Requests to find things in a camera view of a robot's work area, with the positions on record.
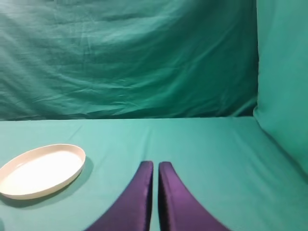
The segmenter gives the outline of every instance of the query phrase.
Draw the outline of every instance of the white oval plate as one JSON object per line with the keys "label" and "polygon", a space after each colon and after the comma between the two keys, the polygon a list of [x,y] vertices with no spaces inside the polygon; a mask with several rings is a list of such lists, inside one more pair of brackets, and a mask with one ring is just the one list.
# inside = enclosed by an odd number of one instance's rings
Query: white oval plate
{"label": "white oval plate", "polygon": [[54,193],[79,175],[85,160],[85,152],[71,144],[33,149],[0,168],[0,193],[18,200]]}

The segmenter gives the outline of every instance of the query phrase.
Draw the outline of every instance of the green backdrop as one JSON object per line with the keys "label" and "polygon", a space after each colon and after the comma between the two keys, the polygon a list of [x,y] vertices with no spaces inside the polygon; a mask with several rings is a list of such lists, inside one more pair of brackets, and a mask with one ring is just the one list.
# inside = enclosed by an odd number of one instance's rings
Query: green backdrop
{"label": "green backdrop", "polygon": [[255,117],[308,173],[308,1],[258,1]]}
{"label": "green backdrop", "polygon": [[0,119],[237,116],[253,0],[2,0]]}

